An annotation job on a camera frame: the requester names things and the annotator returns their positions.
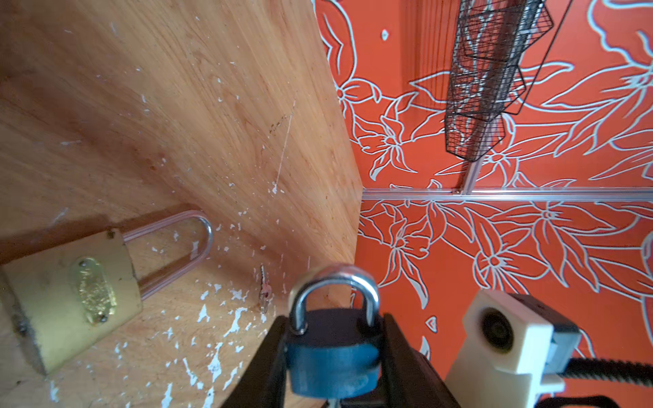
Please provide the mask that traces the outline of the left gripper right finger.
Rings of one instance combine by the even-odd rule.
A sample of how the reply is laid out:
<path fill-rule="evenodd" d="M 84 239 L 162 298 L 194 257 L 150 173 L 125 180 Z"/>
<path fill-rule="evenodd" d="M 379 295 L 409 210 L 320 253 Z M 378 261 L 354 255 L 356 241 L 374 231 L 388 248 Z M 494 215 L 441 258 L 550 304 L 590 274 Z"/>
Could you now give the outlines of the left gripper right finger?
<path fill-rule="evenodd" d="M 391 314 L 384 315 L 383 335 L 386 407 L 460 407 L 429 360 L 408 343 Z"/>

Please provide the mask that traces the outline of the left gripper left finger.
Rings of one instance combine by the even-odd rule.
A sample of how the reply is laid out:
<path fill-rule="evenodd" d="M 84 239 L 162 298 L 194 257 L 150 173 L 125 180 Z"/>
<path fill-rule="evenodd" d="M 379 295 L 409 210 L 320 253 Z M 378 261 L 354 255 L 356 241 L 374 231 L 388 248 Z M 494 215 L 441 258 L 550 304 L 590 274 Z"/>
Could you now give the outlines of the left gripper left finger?
<path fill-rule="evenodd" d="M 277 317 L 238 385 L 222 407 L 284 407 L 289 319 Z"/>

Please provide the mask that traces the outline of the small blue padlock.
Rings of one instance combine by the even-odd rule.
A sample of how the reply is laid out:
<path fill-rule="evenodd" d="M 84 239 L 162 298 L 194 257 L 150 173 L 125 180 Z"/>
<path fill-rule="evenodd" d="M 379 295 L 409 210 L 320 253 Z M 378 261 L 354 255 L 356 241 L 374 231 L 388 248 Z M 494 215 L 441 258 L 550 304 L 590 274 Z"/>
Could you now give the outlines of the small blue padlock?
<path fill-rule="evenodd" d="M 318 289 L 347 286 L 363 296 L 360 309 L 308 311 Z M 294 394 L 346 400 L 376 389 L 381 369 L 383 318 L 379 289 L 369 273 L 336 263 L 299 282 L 289 299 L 286 362 Z"/>

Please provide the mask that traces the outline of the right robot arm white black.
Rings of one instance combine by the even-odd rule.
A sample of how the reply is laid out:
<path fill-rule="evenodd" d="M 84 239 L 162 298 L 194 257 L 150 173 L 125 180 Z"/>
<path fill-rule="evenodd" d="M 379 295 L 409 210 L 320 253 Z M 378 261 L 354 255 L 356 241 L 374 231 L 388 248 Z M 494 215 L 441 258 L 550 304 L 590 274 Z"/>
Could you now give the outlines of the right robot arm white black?
<path fill-rule="evenodd" d="M 559 375 L 563 378 L 616 382 L 647 388 L 652 387 L 652 365 L 640 362 L 573 358 L 569 360 L 566 369 Z M 610 397 L 604 395 L 591 395 L 583 397 L 551 397 L 542 399 L 535 404 L 535 408 L 540 407 L 619 408 L 620 406 Z"/>

